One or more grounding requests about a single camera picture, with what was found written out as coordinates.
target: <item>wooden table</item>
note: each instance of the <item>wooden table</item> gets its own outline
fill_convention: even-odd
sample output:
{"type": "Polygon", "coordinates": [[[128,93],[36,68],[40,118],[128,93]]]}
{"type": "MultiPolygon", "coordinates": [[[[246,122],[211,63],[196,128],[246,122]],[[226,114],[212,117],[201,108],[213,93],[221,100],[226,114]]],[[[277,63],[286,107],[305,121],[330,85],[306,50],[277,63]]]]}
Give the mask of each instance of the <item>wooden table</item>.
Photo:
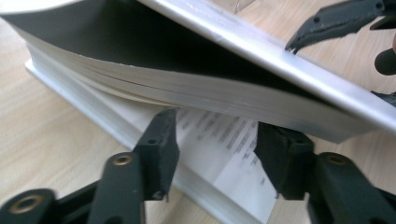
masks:
{"type": "MultiPolygon", "coordinates": [[[[216,0],[233,10],[227,0],[216,0]]],[[[337,1],[326,1],[332,4],[337,1]]],[[[323,1],[257,0],[238,13],[287,41],[323,1]]],[[[395,77],[374,69],[374,58],[391,47],[393,31],[370,32],[316,44],[301,51],[335,74],[367,90],[396,91],[395,77]]],[[[30,58],[16,33],[0,20],[0,203],[35,188],[62,197],[99,178],[106,159],[125,149],[24,69],[30,58]]],[[[379,188],[396,193],[396,139],[367,133],[336,145],[314,138],[317,152],[351,158],[379,188]]],[[[172,189],[170,202],[147,203],[148,223],[218,223],[190,199],[172,189]]],[[[269,223],[309,223],[305,202],[279,199],[269,223]]]]}

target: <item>wooden surface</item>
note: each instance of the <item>wooden surface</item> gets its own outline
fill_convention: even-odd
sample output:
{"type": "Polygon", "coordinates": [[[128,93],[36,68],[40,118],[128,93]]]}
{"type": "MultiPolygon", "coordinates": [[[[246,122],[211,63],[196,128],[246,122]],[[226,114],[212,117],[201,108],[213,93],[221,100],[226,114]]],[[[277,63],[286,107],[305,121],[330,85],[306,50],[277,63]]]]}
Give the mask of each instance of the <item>wooden surface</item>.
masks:
{"type": "MultiPolygon", "coordinates": [[[[216,0],[230,7],[232,0],[216,0]]],[[[289,40],[310,15],[336,1],[256,0],[238,13],[261,29],[289,40]]],[[[375,56],[391,47],[394,31],[370,32],[316,44],[304,54],[371,91],[396,91],[395,77],[379,75],[375,56]]],[[[0,204],[27,189],[56,189],[62,197],[96,180],[106,159],[124,148],[73,106],[28,74],[29,53],[0,20],[0,204]]],[[[396,193],[396,139],[367,133],[336,145],[314,139],[317,152],[351,158],[379,188],[396,193]]],[[[218,223],[177,189],[170,203],[148,203],[148,223],[218,223]]],[[[309,223],[304,202],[279,199],[269,223],[309,223]]]]}

